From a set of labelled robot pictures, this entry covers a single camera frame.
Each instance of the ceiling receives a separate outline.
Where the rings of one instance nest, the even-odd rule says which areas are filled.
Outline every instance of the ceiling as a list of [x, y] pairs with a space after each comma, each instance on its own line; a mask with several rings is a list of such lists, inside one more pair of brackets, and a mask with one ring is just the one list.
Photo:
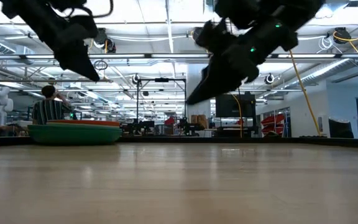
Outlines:
[[[108, 0], [88, 0], [86, 5], [94, 14], [104, 14], [108, 10]], [[169, 16], [171, 22], [171, 30], [173, 37], [173, 46], [169, 44], [169, 28], [167, 24], [167, 17]], [[165, 54], [179, 54], [179, 53], [205, 53], [204, 49], [197, 47], [193, 39], [188, 38], [188, 35], [194, 27], [202, 26], [207, 20], [218, 21], [219, 17], [208, 9], [204, 8], [204, 0], [169, 0], [168, 1], [168, 14], [166, 11], [166, 1], [164, 0], [115, 0], [114, 12], [111, 16], [96, 19], [98, 27], [104, 27], [107, 29], [108, 36], [112, 38], [117, 47], [117, 54], [136, 54], [136, 53], [165, 53]], [[318, 18], [312, 19], [302, 27], [299, 31], [300, 43], [295, 49], [294, 53], [308, 53], [308, 54], [323, 54], [330, 52], [348, 52], [352, 49], [349, 44], [338, 45], [325, 42], [325, 45], [329, 45], [330, 48], [322, 49], [321, 41], [322, 36], [327, 33], [332, 33], [335, 27], [346, 27], [351, 33], [353, 38], [358, 37], [358, 7], [347, 7], [331, 13], [320, 13]], [[244, 31], [238, 31], [235, 27], [232, 27], [232, 32], [235, 34], [244, 33]], [[0, 41], [9, 46], [23, 45], [33, 50], [35, 54], [51, 54], [52, 51], [43, 44], [37, 38], [28, 38], [27, 34], [35, 37], [36, 34], [29, 26], [25, 25], [23, 20], [19, 17], [9, 20], [1, 12], [0, 3]], [[95, 46], [89, 50], [91, 54], [103, 53], [102, 49]], [[281, 48], [277, 49], [275, 53], [282, 53]], [[141, 78], [186, 78], [191, 63], [188, 62], [156, 62], [153, 65], [150, 64], [150, 60], [132, 60], [131, 63], [127, 63], [127, 60], [107, 60], [113, 66], [110, 66], [107, 70], [100, 72], [102, 77], [106, 77], [112, 81], [112, 83], [72, 83], [72, 86], [80, 85], [82, 88], [92, 89], [107, 89], [111, 88], [117, 90], [117, 92], [101, 92], [98, 93], [100, 97], [108, 100], [111, 103], [119, 103], [123, 106], [117, 108], [102, 108], [93, 107], [97, 110], [110, 110], [123, 111], [128, 113], [128, 110], [124, 108], [133, 108], [134, 93], [119, 93], [122, 89], [134, 88], [132, 84], [132, 77], [137, 74]], [[44, 60], [38, 60], [39, 63], [52, 63]], [[4, 61], [2, 64], [16, 66], [3, 66], [3, 69], [9, 70], [12, 73], [17, 74], [14, 76], [1, 76], [1, 78], [24, 78], [25, 65], [20, 67], [16, 62]], [[298, 63], [300, 71], [307, 70], [308, 68], [316, 66], [317, 63]], [[63, 71], [58, 65], [54, 67], [41, 67], [41, 66], [27, 66], [27, 74], [33, 74], [31, 76], [34, 80], [48, 79], [55, 77], [57, 80], [69, 79], [76, 80], [81, 77], [71, 71]], [[276, 82], [285, 83], [286, 81], [294, 78], [295, 73], [292, 69], [292, 63], [286, 61], [285, 63], [264, 63], [259, 66], [261, 76], [255, 82], [242, 86], [242, 88], [269, 88], [264, 83], [264, 77], [269, 73], [280, 77]], [[31, 83], [32, 86], [26, 84], [26, 88], [39, 89], [46, 83]], [[57, 86], [61, 89], [70, 88], [70, 83], [57, 82]], [[144, 101], [144, 110], [147, 112], [153, 112], [155, 114], [162, 114], [166, 110], [177, 111], [181, 113], [183, 111], [183, 99], [184, 94], [181, 88], [184, 88], [182, 83], [154, 83], [150, 82], [146, 89], [165, 89], [176, 90], [175, 92], [154, 93], [150, 92], [150, 95], [144, 98], [150, 99], [150, 101]], [[82, 98], [75, 93], [69, 93], [69, 97], [73, 98], [77, 103], [98, 103], [98, 100]], [[181, 99], [180, 101], [172, 101], [168, 105], [165, 103], [158, 106], [147, 106], [146, 103], [150, 103], [151, 99]], [[24, 105], [30, 105], [32, 101], [29, 100], [17, 102], [16, 108], [23, 107]]]

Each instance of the man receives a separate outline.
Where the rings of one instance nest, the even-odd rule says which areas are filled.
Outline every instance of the man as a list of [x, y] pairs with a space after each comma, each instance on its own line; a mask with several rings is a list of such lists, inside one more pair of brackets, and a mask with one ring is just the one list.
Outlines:
[[45, 125], [48, 121], [64, 119], [64, 113], [71, 111], [70, 103], [57, 93], [55, 87], [49, 85], [42, 88], [44, 100], [35, 103], [32, 111], [32, 123]]

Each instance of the white wall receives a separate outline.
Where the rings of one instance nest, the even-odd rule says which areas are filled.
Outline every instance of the white wall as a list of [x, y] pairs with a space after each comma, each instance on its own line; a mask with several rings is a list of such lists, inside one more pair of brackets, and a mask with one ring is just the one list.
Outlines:
[[358, 84], [328, 84], [329, 114], [333, 118], [349, 120], [355, 138], [358, 138], [357, 102]]
[[[320, 82], [317, 86], [308, 86], [306, 87], [306, 91], [316, 119], [318, 119], [318, 117], [322, 117], [323, 119], [323, 134], [329, 136], [329, 109], [326, 82]], [[292, 137], [318, 135], [305, 96], [302, 92], [289, 92], [283, 101], [268, 101], [268, 105], [257, 106], [257, 114], [287, 107], [289, 107], [291, 111]]]

